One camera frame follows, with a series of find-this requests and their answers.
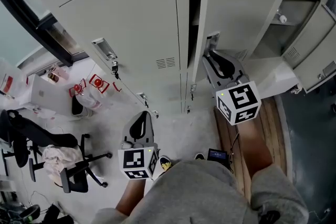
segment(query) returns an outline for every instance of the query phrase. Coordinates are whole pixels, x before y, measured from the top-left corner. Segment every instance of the shoe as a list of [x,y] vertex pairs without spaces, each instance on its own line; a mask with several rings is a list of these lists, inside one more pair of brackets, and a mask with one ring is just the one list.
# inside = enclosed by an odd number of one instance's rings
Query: shoe
[[167,156],[161,156],[159,161],[160,161],[162,169],[165,172],[173,166],[172,161]]
[[195,159],[205,159],[204,155],[202,153],[197,153],[195,155]]

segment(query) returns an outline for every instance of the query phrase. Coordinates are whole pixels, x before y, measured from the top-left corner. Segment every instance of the wooden floor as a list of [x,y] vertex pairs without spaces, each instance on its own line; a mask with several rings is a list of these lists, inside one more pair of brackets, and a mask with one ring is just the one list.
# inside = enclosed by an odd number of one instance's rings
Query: wooden floor
[[[222,150],[229,152],[237,135],[237,129],[235,126],[231,126],[227,123],[226,119],[217,108],[214,109],[214,113]],[[287,174],[286,152],[283,142],[284,136],[282,134],[280,118],[274,98],[266,98],[262,100],[259,114],[254,121],[262,139],[265,140],[266,145],[271,152],[273,162],[281,167],[283,172]],[[251,179],[240,150],[239,140],[235,142],[232,151],[233,155],[231,156],[231,160],[233,163],[231,164],[231,169],[237,178],[239,191],[250,200]]]

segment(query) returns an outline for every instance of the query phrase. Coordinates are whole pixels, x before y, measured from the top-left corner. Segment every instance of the white cloth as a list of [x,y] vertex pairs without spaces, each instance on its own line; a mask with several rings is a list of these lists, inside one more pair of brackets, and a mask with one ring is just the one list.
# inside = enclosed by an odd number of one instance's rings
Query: white cloth
[[57,147],[47,146],[42,154],[45,161],[43,167],[47,171],[49,178],[57,185],[62,186],[60,172],[64,169],[75,167],[75,163],[83,160],[79,146],[72,147]]

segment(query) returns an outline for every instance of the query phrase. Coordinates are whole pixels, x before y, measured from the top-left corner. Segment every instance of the white floor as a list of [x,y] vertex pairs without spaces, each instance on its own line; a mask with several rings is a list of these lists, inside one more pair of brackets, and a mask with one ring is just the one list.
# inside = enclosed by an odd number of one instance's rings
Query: white floor
[[[124,125],[141,108],[131,103],[115,104],[113,108],[103,114],[95,114],[91,118],[73,122],[44,121],[36,119],[32,112],[23,111],[22,115],[34,119],[52,133],[71,133],[80,139],[81,134],[91,134],[86,143],[87,153],[93,155],[110,151],[114,154],[112,159],[104,158],[95,162],[94,172],[103,175],[103,181],[108,182],[107,188],[99,187],[88,177],[89,191],[87,193],[65,194],[63,190],[47,177],[43,169],[36,172],[37,182],[32,182],[28,165],[20,170],[15,158],[9,158],[9,174],[16,179],[19,200],[25,205],[29,201],[39,204],[41,209],[48,208],[49,202],[58,201],[65,212],[72,215],[79,223],[90,223],[95,212],[100,208],[115,207],[119,201],[128,180],[119,171],[117,150],[120,147],[121,134]],[[167,155],[174,160],[193,159],[198,152],[207,154],[209,148],[219,148],[219,138],[212,110],[201,110],[185,115],[172,117],[162,116],[153,119],[154,140],[161,149],[160,155]],[[161,174],[161,167],[156,166],[156,178]],[[152,186],[148,180],[146,191]]]

